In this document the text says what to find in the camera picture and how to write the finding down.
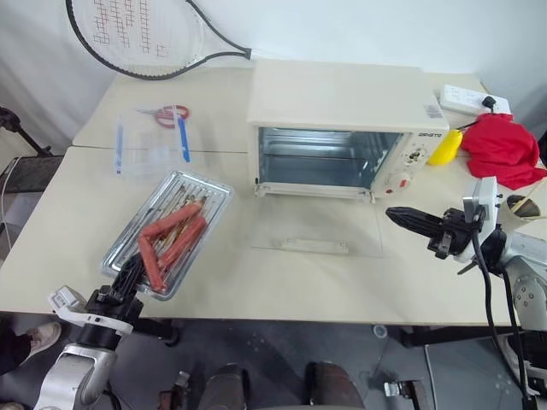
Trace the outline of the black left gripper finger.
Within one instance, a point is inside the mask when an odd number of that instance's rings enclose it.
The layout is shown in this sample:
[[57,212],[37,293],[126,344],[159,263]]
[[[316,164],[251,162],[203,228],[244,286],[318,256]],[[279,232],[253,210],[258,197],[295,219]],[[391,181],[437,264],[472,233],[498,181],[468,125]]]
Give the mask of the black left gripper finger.
[[138,256],[131,256],[121,267],[115,281],[112,283],[114,297],[129,297],[138,281]]
[[146,275],[144,267],[144,261],[141,255],[133,255],[124,264],[125,284],[124,284],[124,297],[133,298],[137,293],[138,286],[140,285],[143,277]]

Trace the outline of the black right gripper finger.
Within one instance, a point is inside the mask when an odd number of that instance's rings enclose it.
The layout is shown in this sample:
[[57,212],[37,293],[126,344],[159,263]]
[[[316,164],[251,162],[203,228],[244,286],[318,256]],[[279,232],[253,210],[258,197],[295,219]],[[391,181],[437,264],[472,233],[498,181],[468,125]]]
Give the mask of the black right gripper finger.
[[398,225],[408,231],[429,237],[430,239],[439,238],[443,234],[442,223],[440,225]]
[[443,219],[410,207],[390,207],[386,216],[399,226],[438,226]]

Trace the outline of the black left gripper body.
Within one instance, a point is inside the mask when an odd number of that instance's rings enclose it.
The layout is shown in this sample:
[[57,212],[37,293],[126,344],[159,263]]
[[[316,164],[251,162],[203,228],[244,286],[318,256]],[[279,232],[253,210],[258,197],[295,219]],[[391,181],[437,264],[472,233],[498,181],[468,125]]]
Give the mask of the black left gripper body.
[[103,285],[91,294],[87,302],[87,312],[135,325],[143,306],[134,292],[128,296],[119,296],[110,286]]

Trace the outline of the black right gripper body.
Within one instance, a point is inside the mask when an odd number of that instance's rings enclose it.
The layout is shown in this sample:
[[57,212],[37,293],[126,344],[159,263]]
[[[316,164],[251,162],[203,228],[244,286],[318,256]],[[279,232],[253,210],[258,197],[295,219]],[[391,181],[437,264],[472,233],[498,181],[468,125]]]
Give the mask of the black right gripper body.
[[427,249],[437,258],[459,255],[471,242],[472,224],[465,220],[463,211],[449,208],[440,223],[440,233],[429,240]]

